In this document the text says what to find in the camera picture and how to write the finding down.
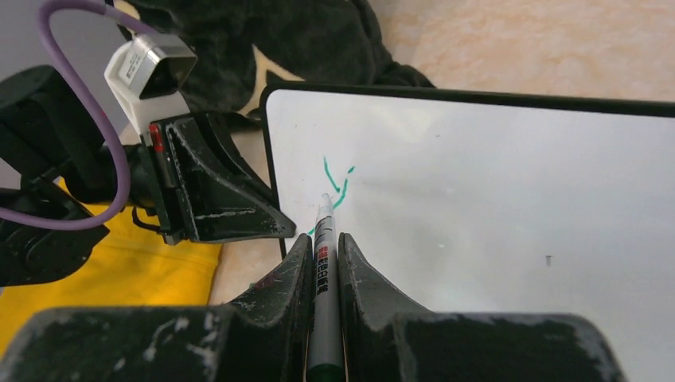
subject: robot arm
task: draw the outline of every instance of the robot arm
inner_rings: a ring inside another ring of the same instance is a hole
[[[181,44],[173,36],[140,35],[115,53],[106,70],[141,142],[124,147],[131,171],[127,206],[159,220],[151,226],[134,214],[135,223],[169,245],[292,237],[295,224],[242,159],[228,117],[182,106],[178,89],[196,58]],[[50,66],[0,83],[0,158],[21,175],[19,190],[0,193],[0,207],[78,220],[90,216],[81,203],[110,204],[115,197],[115,166],[103,137]],[[58,177],[69,193],[54,185]],[[51,231],[0,220],[0,287],[62,279],[106,235],[103,225]]]

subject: gray wall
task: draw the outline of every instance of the gray wall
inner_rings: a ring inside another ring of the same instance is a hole
[[[43,0],[0,0],[0,79],[24,68],[50,64],[37,35],[36,12]],[[113,21],[80,11],[64,10],[52,17],[52,31],[66,57],[99,100],[119,130],[127,121],[110,93],[103,70],[124,39]],[[0,161],[0,187],[18,187],[18,174]]]

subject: yellow cloth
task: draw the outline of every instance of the yellow cloth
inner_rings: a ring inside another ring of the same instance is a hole
[[[104,207],[88,206],[92,214]],[[157,223],[145,217],[141,220]],[[106,223],[110,233],[81,269],[54,283],[6,287],[0,294],[0,357],[36,312],[57,306],[205,305],[220,245],[164,244],[138,228],[127,208]]]

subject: black bracket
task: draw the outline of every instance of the black bracket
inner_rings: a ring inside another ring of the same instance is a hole
[[[49,181],[36,181],[32,189],[5,189],[0,205],[58,220],[91,216]],[[0,220],[0,287],[50,283],[72,274],[108,233],[103,225],[82,231],[49,231]]]
[[[15,337],[0,380],[302,380],[311,242],[223,306],[62,308]]]
[[[603,335],[571,314],[433,313],[338,246],[349,381],[624,381]]]
[[[240,156],[223,115],[158,121],[150,125],[142,145],[154,212],[168,244],[295,234],[293,221],[274,207],[271,189]]]

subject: whiteboard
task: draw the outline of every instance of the whiteboard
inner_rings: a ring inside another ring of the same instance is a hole
[[[329,193],[427,308],[580,314],[630,379],[672,379],[675,119],[283,89],[265,109],[298,233]]]

